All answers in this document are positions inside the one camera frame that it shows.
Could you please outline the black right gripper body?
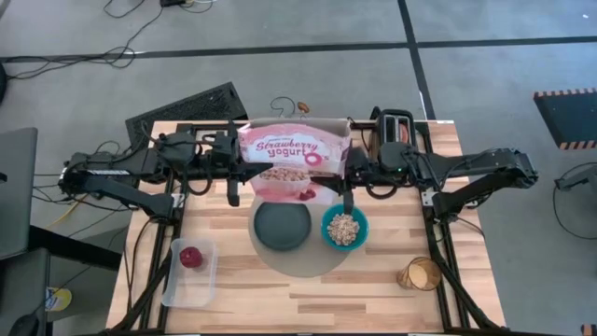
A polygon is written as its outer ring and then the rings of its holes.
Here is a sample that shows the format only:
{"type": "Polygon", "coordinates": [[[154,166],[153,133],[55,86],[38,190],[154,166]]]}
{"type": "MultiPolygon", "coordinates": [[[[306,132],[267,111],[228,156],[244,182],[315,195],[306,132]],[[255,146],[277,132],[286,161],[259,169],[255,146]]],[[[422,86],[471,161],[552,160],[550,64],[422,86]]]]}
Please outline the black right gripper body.
{"type": "Polygon", "coordinates": [[[354,188],[371,186],[372,172],[366,151],[361,147],[351,147],[348,151],[344,172],[343,213],[351,215],[354,210],[354,188]]]}

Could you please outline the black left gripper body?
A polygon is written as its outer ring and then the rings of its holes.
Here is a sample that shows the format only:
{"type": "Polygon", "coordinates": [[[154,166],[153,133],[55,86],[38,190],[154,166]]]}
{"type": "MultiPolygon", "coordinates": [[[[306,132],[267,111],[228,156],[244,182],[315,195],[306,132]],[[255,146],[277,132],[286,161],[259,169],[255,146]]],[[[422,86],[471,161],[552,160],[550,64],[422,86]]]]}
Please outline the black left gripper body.
{"type": "Polygon", "coordinates": [[[240,205],[239,146],[236,132],[216,132],[210,154],[210,177],[225,179],[227,200],[231,206],[240,205]]]}

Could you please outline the pink strawberry yogurt cereal box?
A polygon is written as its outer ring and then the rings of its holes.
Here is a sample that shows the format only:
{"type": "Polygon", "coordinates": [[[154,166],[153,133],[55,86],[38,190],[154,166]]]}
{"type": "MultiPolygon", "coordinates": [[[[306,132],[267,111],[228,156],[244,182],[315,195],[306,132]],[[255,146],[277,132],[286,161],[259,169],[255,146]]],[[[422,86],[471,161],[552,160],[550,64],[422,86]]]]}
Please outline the pink strawberry yogurt cereal box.
{"type": "Polygon", "coordinates": [[[329,205],[336,193],[315,177],[344,176],[352,143],[347,119],[253,119],[238,130],[242,158],[272,167],[250,179],[270,203],[329,205]]]}

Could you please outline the red apple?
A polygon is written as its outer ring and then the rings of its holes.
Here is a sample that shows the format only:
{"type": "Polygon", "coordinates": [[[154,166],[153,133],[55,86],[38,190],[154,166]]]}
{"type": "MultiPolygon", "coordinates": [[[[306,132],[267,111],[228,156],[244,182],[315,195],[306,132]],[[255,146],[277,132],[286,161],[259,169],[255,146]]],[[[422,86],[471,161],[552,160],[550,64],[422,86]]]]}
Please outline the red apple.
{"type": "Polygon", "coordinates": [[[202,253],[195,246],[183,248],[179,253],[179,260],[181,264],[188,269],[199,268],[203,264],[202,253]]]}

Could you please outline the black toaster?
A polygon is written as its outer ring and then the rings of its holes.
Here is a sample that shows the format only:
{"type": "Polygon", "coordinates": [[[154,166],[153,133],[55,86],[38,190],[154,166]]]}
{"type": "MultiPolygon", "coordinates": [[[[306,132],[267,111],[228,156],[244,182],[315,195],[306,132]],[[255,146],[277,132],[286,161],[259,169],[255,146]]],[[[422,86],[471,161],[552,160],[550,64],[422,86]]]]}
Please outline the black toaster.
{"type": "Polygon", "coordinates": [[[417,150],[414,119],[407,110],[384,109],[377,117],[379,145],[377,158],[388,158],[391,155],[413,153],[417,150]],[[399,124],[404,123],[410,130],[410,143],[400,141],[399,124]]]}

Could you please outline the teal bowl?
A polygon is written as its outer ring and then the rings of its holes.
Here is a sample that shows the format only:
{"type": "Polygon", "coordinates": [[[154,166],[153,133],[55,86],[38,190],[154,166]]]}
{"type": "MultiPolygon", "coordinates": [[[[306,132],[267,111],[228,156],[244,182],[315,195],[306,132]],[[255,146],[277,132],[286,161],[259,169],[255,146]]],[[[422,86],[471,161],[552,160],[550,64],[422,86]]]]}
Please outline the teal bowl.
{"type": "Polygon", "coordinates": [[[322,237],[338,250],[352,251],[361,247],[368,238],[368,232],[368,219],[357,207],[354,207],[351,215],[345,215],[343,205],[335,204],[322,216],[322,237]]]}

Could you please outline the dark grey plate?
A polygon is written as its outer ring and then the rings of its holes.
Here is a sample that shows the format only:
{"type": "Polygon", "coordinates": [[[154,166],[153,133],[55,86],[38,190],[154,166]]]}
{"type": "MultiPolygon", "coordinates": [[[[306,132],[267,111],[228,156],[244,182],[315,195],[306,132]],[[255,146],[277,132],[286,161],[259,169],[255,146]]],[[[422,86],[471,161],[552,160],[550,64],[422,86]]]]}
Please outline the dark grey plate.
{"type": "Polygon", "coordinates": [[[262,203],[255,212],[253,228],[267,248],[290,251],[300,247],[311,234],[311,215],[304,204],[262,203]]]}

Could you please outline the round grey placemat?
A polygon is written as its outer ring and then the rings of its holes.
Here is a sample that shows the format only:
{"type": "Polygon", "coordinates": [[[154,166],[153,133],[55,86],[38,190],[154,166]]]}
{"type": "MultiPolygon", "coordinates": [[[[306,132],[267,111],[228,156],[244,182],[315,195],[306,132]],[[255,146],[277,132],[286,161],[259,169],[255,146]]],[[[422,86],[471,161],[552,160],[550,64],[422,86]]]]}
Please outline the round grey placemat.
{"type": "Polygon", "coordinates": [[[315,277],[332,271],[349,256],[347,251],[338,250],[323,239],[321,221],[327,207],[321,204],[304,204],[311,215],[312,230],[300,247],[285,252],[267,248],[257,239],[253,228],[255,212],[262,203],[267,202],[259,197],[253,200],[249,234],[257,254],[274,270],[290,276],[315,277]]]}

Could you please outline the amber glass of juice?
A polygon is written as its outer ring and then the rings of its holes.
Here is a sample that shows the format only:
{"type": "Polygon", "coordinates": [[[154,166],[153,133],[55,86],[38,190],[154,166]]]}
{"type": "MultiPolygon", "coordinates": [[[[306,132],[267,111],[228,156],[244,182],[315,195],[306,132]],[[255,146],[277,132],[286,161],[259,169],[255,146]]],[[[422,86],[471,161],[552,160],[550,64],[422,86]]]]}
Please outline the amber glass of juice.
{"type": "Polygon", "coordinates": [[[405,289],[432,291],[442,281],[438,265],[426,257],[417,257],[396,274],[396,282],[405,289]]]}

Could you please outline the clear plastic container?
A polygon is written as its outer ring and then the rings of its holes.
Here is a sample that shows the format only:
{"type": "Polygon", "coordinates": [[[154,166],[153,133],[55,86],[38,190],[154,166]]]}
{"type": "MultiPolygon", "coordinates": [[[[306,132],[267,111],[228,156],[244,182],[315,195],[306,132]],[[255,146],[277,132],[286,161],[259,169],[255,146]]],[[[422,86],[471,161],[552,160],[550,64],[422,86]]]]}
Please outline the clear plastic container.
{"type": "Polygon", "coordinates": [[[217,269],[215,242],[205,238],[177,238],[171,242],[170,250],[172,261],[161,303],[173,308],[203,308],[215,296],[217,269]],[[201,267],[188,269],[181,264],[179,253],[189,246],[195,246],[201,251],[203,256],[201,267]]]}

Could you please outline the black mat with hazard stripes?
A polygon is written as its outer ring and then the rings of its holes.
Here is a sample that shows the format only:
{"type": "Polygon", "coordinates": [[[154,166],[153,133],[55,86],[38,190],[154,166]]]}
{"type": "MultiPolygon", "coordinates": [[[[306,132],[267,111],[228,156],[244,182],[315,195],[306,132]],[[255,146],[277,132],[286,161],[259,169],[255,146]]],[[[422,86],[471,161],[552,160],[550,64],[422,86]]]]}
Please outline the black mat with hazard stripes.
{"type": "Polygon", "coordinates": [[[597,88],[536,91],[533,100],[558,149],[597,148],[597,88]]]}

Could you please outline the grey stand leg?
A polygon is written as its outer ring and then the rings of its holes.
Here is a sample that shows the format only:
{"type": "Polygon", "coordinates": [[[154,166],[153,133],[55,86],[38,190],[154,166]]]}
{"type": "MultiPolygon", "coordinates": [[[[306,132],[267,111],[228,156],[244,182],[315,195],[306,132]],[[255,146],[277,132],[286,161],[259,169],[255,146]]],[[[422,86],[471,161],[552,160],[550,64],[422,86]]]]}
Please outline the grey stand leg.
{"type": "Polygon", "coordinates": [[[595,193],[597,193],[597,163],[589,162],[586,168],[576,172],[573,167],[569,172],[564,173],[560,178],[555,180],[555,186],[559,190],[569,190],[578,185],[589,184],[595,193]]]}

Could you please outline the yellow and blue disc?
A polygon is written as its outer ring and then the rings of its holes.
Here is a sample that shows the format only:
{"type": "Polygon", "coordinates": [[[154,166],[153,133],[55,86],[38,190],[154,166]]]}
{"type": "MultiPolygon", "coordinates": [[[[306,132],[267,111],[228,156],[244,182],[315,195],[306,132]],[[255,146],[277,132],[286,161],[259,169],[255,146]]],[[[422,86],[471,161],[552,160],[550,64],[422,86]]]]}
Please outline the yellow and blue disc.
{"type": "Polygon", "coordinates": [[[73,300],[73,293],[68,288],[47,287],[45,311],[56,313],[64,311],[73,300]]]}

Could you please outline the black computer mouse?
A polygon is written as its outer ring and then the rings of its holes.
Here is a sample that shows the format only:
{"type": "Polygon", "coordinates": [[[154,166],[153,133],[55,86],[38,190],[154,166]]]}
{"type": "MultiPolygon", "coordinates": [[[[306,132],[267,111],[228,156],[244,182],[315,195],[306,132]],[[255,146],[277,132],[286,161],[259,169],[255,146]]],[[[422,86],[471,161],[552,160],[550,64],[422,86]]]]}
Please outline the black computer mouse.
{"type": "Polygon", "coordinates": [[[8,336],[36,336],[39,320],[35,314],[22,315],[12,325],[8,336]]]}

